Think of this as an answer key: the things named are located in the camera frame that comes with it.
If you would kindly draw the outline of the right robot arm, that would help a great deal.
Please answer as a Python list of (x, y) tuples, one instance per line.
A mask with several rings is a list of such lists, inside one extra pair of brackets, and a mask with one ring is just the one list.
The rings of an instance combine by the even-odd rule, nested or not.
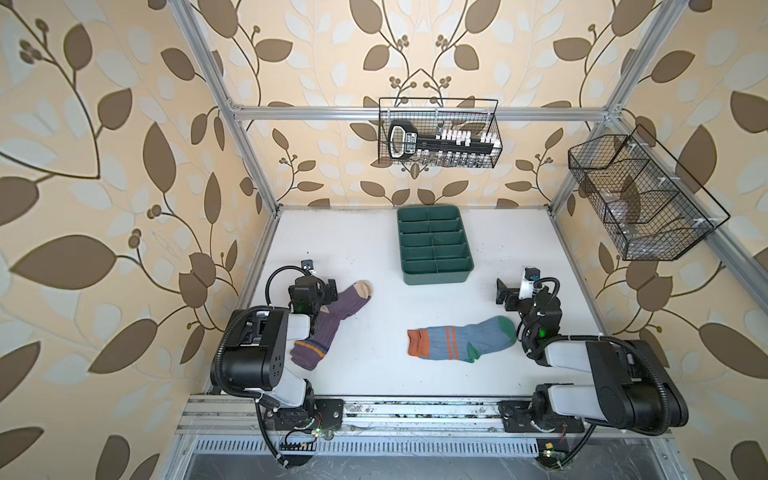
[(685, 426), (688, 405), (650, 343), (605, 335), (563, 334), (560, 282), (526, 271), (517, 287), (496, 283), (496, 302), (520, 317), (515, 334), (525, 356), (537, 365), (586, 373), (588, 384), (544, 383), (528, 401), (498, 404), (507, 433), (580, 434), (574, 445), (547, 444), (537, 461), (562, 470), (595, 431), (611, 428), (655, 437)]

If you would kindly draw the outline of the purple sock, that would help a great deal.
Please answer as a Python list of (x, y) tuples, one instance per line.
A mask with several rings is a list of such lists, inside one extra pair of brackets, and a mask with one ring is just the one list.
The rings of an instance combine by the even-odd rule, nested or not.
[(372, 295), (372, 285), (362, 280), (339, 293), (334, 302), (322, 306), (314, 333), (294, 342), (290, 352), (293, 363), (305, 370), (314, 370), (327, 356), (340, 324), (359, 312)]

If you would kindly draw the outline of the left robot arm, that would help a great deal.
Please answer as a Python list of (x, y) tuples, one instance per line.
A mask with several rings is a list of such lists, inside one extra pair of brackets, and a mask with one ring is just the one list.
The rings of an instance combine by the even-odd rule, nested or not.
[(264, 305), (232, 313), (212, 360), (212, 385), (254, 403), (263, 443), (286, 469), (306, 464), (343, 423), (342, 399), (318, 399), (286, 367), (288, 344), (314, 334), (321, 308), (337, 299), (335, 281), (317, 277), (311, 260), (281, 266), (266, 280)]

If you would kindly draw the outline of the blue orange striped sock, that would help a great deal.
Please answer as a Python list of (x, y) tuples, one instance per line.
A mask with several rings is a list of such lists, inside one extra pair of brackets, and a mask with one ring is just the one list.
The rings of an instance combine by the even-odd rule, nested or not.
[(511, 348), (517, 341), (515, 324), (505, 316), (494, 316), (466, 326), (412, 329), (407, 331), (407, 336), (410, 356), (466, 363)]

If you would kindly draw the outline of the green divided plastic tray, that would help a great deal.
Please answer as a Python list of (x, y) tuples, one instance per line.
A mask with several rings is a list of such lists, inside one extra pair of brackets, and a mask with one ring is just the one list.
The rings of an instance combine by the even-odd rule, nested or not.
[(461, 213), (453, 205), (397, 210), (403, 280), (409, 286), (465, 282), (474, 261)]

